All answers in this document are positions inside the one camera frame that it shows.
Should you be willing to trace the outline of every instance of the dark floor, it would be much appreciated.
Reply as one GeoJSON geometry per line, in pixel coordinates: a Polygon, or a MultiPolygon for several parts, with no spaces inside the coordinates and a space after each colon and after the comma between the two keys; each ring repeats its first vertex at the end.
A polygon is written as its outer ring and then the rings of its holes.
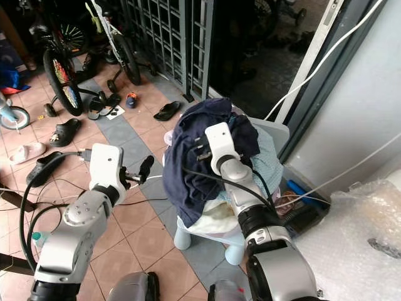
{"type": "MultiPolygon", "coordinates": [[[[294,10],[307,9],[303,23],[296,27],[294,19],[281,16],[281,20],[272,34],[279,38],[304,31],[316,30],[323,15],[328,0],[299,0],[294,10]]],[[[304,58],[303,54],[291,52],[288,47],[267,48],[262,46],[256,56],[244,61],[243,66],[257,69],[257,75],[235,87],[231,95],[232,101],[242,108],[249,116],[264,118],[277,101],[284,96],[298,71],[304,58]]]]}

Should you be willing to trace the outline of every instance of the black cable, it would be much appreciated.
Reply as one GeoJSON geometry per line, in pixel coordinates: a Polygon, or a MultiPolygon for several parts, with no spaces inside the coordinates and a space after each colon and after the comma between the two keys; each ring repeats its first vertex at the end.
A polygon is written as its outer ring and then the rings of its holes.
{"type": "Polygon", "coordinates": [[[185,167],[185,159],[187,158],[188,153],[189,153],[192,149],[195,149],[195,148],[198,148],[198,146],[196,145],[196,146],[194,146],[194,147],[191,147],[191,148],[190,148],[189,150],[187,150],[187,152],[182,156],[182,159],[181,159],[181,168],[182,168],[183,171],[188,172],[188,173],[190,173],[190,174],[196,174],[196,175],[198,175],[198,176],[204,176],[204,177],[207,177],[207,178],[209,178],[209,179],[212,179],[212,180],[215,180],[215,181],[218,181],[218,182],[223,182],[223,183],[226,183],[226,184],[230,184],[230,185],[232,185],[232,186],[234,186],[234,187],[237,187],[237,188],[239,188],[239,189],[242,189],[243,191],[246,191],[246,192],[249,193],[249,194],[252,194],[255,198],[259,199],[260,202],[262,202],[263,204],[265,204],[267,207],[271,207],[271,206],[269,205],[269,203],[265,200],[264,197],[262,197],[262,196],[259,195],[258,193],[255,193],[253,190],[250,190],[248,187],[245,187],[245,186],[243,186],[243,185],[241,185],[241,184],[238,184],[238,183],[231,182],[231,181],[229,181],[229,180],[223,179],[222,177],[212,176],[212,175],[210,175],[210,174],[204,174],[203,172],[199,172],[199,171],[191,171],[190,169],[186,168],[186,167],[185,167]]]}
{"type": "Polygon", "coordinates": [[[57,204],[57,205],[51,205],[49,207],[44,208],[43,210],[41,210],[32,220],[32,223],[29,226],[29,231],[28,231],[28,237],[26,238],[26,242],[27,242],[27,247],[29,248],[29,250],[31,250],[31,242],[32,242],[32,234],[33,234],[33,228],[35,227],[36,222],[38,221],[38,219],[41,217],[42,214],[44,214],[45,212],[54,209],[54,208],[60,208],[60,207],[67,207],[69,204],[57,204]]]}
{"type": "Polygon", "coordinates": [[[119,204],[119,206],[135,205],[135,204],[140,204],[140,203],[149,202],[149,201],[166,201],[166,200],[168,200],[168,198],[160,198],[160,199],[145,199],[145,200],[143,200],[143,201],[136,202],[136,203],[119,204]]]}
{"type": "Polygon", "coordinates": [[[65,152],[64,154],[60,154],[57,157],[53,158],[53,160],[50,160],[45,166],[43,166],[42,170],[34,175],[32,180],[28,183],[28,186],[26,186],[25,192],[23,199],[21,200],[21,209],[19,211],[19,240],[21,242],[21,248],[23,249],[24,255],[28,261],[28,264],[32,271],[35,271],[36,269],[36,262],[32,254],[32,249],[28,248],[28,245],[25,240],[25,231],[24,231],[24,215],[25,215],[25,205],[26,205],[26,200],[28,198],[29,190],[31,189],[34,181],[47,169],[49,169],[55,162],[60,160],[63,157],[70,156],[70,155],[75,155],[79,156],[81,152],[65,152]]]}
{"type": "Polygon", "coordinates": [[[252,172],[253,172],[255,175],[257,175],[257,177],[261,180],[261,182],[262,182],[262,184],[263,184],[263,187],[264,187],[264,190],[266,191],[266,194],[268,195],[268,201],[269,201],[269,203],[270,203],[270,206],[271,206],[272,208],[274,208],[273,198],[271,197],[271,193],[270,193],[270,190],[269,190],[269,188],[268,188],[268,185],[266,184],[266,181],[263,179],[262,175],[261,175],[260,173],[258,173],[258,171],[252,171],[252,172]]]}

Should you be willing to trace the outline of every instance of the navy blue cloth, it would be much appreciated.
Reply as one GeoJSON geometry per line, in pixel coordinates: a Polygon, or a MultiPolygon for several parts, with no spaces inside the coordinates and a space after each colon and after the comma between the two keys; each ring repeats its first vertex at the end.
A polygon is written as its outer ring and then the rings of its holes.
{"type": "Polygon", "coordinates": [[[194,146],[194,139],[202,137],[207,127],[227,122],[235,150],[243,155],[243,163],[250,164],[249,158],[260,153],[257,130],[245,115],[237,115],[231,112],[231,108],[228,98],[208,99],[189,108],[177,122],[172,146],[165,152],[164,189],[186,227],[192,226],[199,219],[206,201],[215,199],[224,189],[215,180],[182,170],[184,163],[185,167],[193,171],[215,175],[210,159],[197,161],[197,156],[203,151],[190,150],[194,146]]]}

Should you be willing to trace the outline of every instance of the black sandal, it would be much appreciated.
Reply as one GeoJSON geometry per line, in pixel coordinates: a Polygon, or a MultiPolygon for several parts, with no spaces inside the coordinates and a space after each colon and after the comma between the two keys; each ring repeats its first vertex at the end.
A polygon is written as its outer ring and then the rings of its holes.
{"type": "Polygon", "coordinates": [[[121,102],[121,96],[117,93],[113,93],[107,100],[106,106],[100,111],[101,116],[106,116],[110,114],[112,110],[121,102]]]}
{"type": "Polygon", "coordinates": [[[105,105],[98,97],[93,97],[89,103],[88,118],[90,120],[97,120],[100,116],[100,111],[105,108],[105,105]]]}
{"type": "Polygon", "coordinates": [[[154,119],[158,121],[168,121],[171,119],[171,117],[174,116],[175,113],[177,113],[180,107],[181,103],[178,101],[168,103],[167,105],[162,107],[156,115],[154,115],[154,119]]]}
{"type": "Polygon", "coordinates": [[[50,145],[54,147],[67,146],[71,143],[80,127],[81,122],[76,118],[69,119],[65,124],[56,125],[56,131],[49,140],[50,145]]]}
{"type": "Polygon", "coordinates": [[[55,157],[61,154],[62,154],[61,152],[52,152],[50,155],[47,155],[44,158],[36,160],[36,166],[26,176],[26,184],[29,184],[32,181],[33,177],[39,173],[41,174],[39,177],[35,179],[34,183],[32,184],[32,187],[39,187],[42,186],[44,183],[46,183],[46,181],[53,173],[53,171],[55,171],[56,168],[65,160],[65,157],[58,159],[56,162],[52,163],[50,167],[46,168],[46,170],[42,172],[43,167],[51,160],[53,160],[55,157]]]}

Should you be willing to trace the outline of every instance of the bicycle tire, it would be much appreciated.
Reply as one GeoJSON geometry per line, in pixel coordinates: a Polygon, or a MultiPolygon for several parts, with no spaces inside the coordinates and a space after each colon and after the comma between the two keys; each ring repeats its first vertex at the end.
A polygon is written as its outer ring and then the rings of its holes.
{"type": "MultiPolygon", "coordinates": [[[[31,122],[31,117],[29,116],[29,113],[25,109],[23,109],[21,107],[14,106],[14,105],[10,106],[10,109],[13,112],[17,111],[17,112],[21,113],[23,115],[23,117],[25,118],[24,124],[20,124],[19,125],[19,127],[18,127],[19,130],[21,130],[21,129],[23,129],[23,128],[25,128],[25,127],[27,127],[29,125],[29,123],[31,122]]],[[[0,124],[5,129],[8,129],[8,130],[16,130],[17,129],[17,127],[8,126],[7,123],[5,122],[5,119],[6,119],[5,116],[1,116],[0,117],[0,124]]]]}
{"type": "Polygon", "coordinates": [[[61,43],[71,56],[82,55],[88,51],[89,35],[79,25],[62,21],[60,34],[61,43]]]}
{"type": "Polygon", "coordinates": [[[278,8],[275,0],[259,0],[255,1],[255,8],[257,9],[257,5],[260,4],[261,6],[266,4],[270,9],[270,19],[266,21],[264,33],[262,34],[263,38],[268,38],[276,29],[279,20],[279,13],[278,8]]]}
{"type": "Polygon", "coordinates": [[[83,106],[81,95],[78,91],[78,86],[71,81],[71,77],[67,72],[65,72],[65,68],[61,66],[63,60],[60,59],[60,56],[54,51],[47,49],[43,55],[43,65],[44,70],[49,79],[50,85],[53,88],[58,100],[64,106],[64,108],[69,111],[70,114],[74,116],[79,116],[82,114],[83,106]],[[58,63],[60,71],[63,71],[62,75],[67,77],[67,80],[70,84],[66,87],[62,87],[60,83],[60,79],[55,71],[55,64],[58,63]]]}
{"type": "Polygon", "coordinates": [[[113,36],[113,41],[116,44],[116,49],[119,52],[119,55],[122,56],[123,61],[125,62],[125,66],[122,66],[125,74],[127,74],[128,79],[135,85],[140,85],[140,72],[137,62],[132,55],[131,49],[125,41],[125,38],[120,34],[115,34],[113,36]]]}

